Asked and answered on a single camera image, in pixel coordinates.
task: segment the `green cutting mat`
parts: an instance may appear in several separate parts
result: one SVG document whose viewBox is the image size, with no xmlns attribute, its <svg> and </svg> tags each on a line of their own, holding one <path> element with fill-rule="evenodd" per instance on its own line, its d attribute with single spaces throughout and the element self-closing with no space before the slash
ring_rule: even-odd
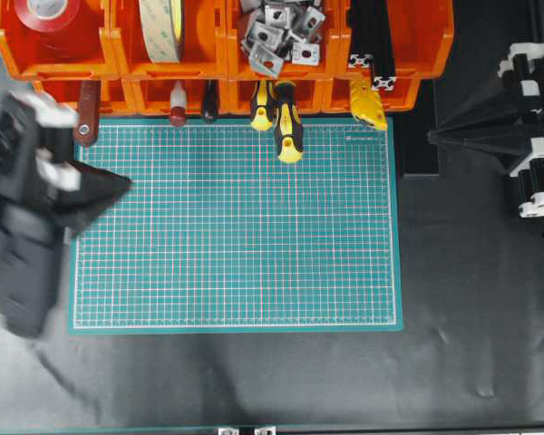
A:
<svg viewBox="0 0 544 435">
<path fill-rule="evenodd" d="M 305 126 L 287 165 L 246 120 L 104 122 L 79 158 L 134 186 L 73 244 L 71 331 L 401 329 L 392 135 Z"/>
</svg>

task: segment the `yellow screwdriver handle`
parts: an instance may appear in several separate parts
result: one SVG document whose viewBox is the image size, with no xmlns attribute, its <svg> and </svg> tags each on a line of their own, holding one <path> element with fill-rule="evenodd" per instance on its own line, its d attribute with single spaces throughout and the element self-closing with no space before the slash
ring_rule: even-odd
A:
<svg viewBox="0 0 544 435">
<path fill-rule="evenodd" d="M 277 155 L 285 163 L 296 163 L 305 152 L 305 129 L 296 107 L 296 86 L 290 81 L 277 82 L 275 92 L 277 118 L 274 138 Z"/>
<path fill-rule="evenodd" d="M 376 130 L 387 131 L 387 119 L 379 91 L 373 90 L 368 78 L 349 82 L 351 88 L 351 114 L 359 122 Z"/>
<path fill-rule="evenodd" d="M 274 126 L 275 115 L 274 86 L 268 80 L 261 80 L 250 101 L 250 125 L 254 130 L 268 131 Z"/>
</svg>

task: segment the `red tape roll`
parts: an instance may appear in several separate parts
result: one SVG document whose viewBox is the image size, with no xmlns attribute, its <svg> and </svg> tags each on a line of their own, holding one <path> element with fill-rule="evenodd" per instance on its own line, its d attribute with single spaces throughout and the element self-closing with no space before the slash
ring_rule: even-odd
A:
<svg viewBox="0 0 544 435">
<path fill-rule="evenodd" d="M 77 60 L 100 47 L 97 16 L 85 0 L 15 0 L 15 11 L 56 59 Z"/>
</svg>

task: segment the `black work surface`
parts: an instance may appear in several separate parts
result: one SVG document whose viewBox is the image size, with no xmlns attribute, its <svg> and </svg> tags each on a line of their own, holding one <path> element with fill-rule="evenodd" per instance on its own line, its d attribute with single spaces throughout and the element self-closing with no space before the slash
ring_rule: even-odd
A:
<svg viewBox="0 0 544 435">
<path fill-rule="evenodd" d="M 440 117 L 496 85 L 525 13 L 457 2 Z M 484 159 L 440 162 L 440 179 L 399 182 L 401 333 L 69 336 L 63 292 L 43 340 L 0 328 L 0 430 L 544 423 L 544 251 L 506 216 Z"/>
</svg>

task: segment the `double-sided tape roll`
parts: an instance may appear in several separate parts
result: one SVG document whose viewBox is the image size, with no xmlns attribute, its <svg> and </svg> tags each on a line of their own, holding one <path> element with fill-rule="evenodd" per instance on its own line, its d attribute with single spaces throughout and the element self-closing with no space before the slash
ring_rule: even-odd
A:
<svg viewBox="0 0 544 435">
<path fill-rule="evenodd" d="M 99 20 L 84 0 L 15 0 L 15 12 L 57 60 L 87 56 L 100 46 Z"/>
<path fill-rule="evenodd" d="M 139 0 L 141 29 L 153 63 L 178 63 L 183 55 L 184 0 Z"/>
</svg>

